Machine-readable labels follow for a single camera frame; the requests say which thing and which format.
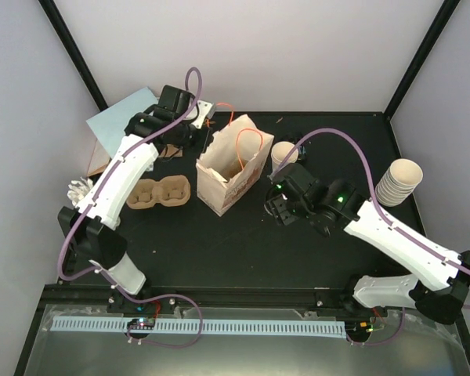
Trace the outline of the cream bear paper bag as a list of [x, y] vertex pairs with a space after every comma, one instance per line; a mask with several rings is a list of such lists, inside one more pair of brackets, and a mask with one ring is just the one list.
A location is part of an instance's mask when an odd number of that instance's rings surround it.
[[273, 140], [247, 114], [215, 132], [196, 162], [198, 198], [223, 216], [261, 177]]

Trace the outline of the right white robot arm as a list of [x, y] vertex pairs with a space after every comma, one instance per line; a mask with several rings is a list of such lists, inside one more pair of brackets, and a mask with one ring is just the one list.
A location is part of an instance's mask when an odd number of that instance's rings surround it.
[[470, 287], [470, 251], [446, 249], [383, 211], [354, 186], [335, 180], [325, 185], [302, 165], [291, 163], [271, 179], [265, 208], [278, 224], [305, 219], [322, 236], [345, 232], [399, 263], [407, 275], [352, 277], [340, 297], [350, 316], [366, 308], [416, 309], [430, 320], [452, 324]]

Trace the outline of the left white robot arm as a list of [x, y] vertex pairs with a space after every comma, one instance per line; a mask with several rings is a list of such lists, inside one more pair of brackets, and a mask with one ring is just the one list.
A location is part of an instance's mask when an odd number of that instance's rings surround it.
[[85, 257], [90, 271], [104, 273], [125, 294], [136, 313], [147, 311], [153, 295], [144, 288], [146, 277], [127, 253], [125, 238], [116, 233], [121, 210], [139, 178], [154, 166], [167, 145], [186, 146], [215, 111], [214, 103], [198, 94], [166, 85], [159, 100], [128, 121], [109, 166], [74, 208], [64, 207], [58, 220], [65, 235], [57, 273], [63, 280], [68, 248]]

